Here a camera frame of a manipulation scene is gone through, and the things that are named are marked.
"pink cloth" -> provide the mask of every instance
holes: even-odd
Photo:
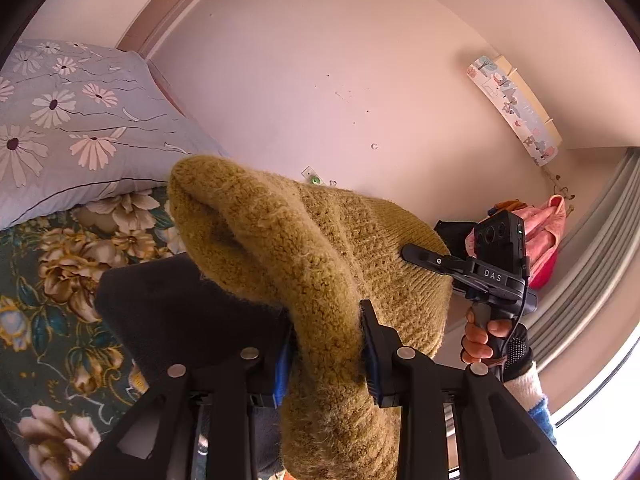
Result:
[[[540,288],[551,276],[558,245],[564,233],[566,211],[564,198],[553,195],[540,207],[525,207],[513,211],[524,220],[526,253],[530,262],[529,278],[531,288]],[[471,231],[465,239],[466,252],[476,256],[474,232]]]

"white sleeve cuff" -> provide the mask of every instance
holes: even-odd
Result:
[[[535,361],[532,362],[531,368],[527,373],[507,381],[504,386],[527,411],[532,410],[545,398],[545,394],[542,393],[542,386],[540,386],[540,378],[538,377]]]

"hand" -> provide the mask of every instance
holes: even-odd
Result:
[[[463,351],[460,358],[466,364],[479,363],[482,359],[489,359],[494,355],[494,351],[487,346],[489,335],[485,330],[475,325],[476,318],[474,312],[466,311],[467,324],[465,326],[465,336],[462,338]],[[507,337],[513,326],[513,321],[509,319],[498,319],[487,324],[489,333],[496,337]]]

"gray pillow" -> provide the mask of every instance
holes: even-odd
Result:
[[[0,71],[0,230],[162,186],[192,153],[223,155],[134,52],[23,40]]]

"person's arm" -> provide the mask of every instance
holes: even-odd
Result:
[[[477,327],[471,309],[466,313],[468,323],[462,339],[463,351],[460,358],[467,364],[480,362],[492,357],[493,351],[487,346],[488,334]],[[488,331],[496,337],[507,337],[512,327],[510,320],[490,321]],[[533,352],[529,347],[527,329],[519,324],[509,341],[508,360],[504,365],[504,386],[520,405],[529,412],[538,427],[545,432],[549,440],[556,444],[554,426],[548,410],[548,399],[542,392],[540,378],[533,360]]]

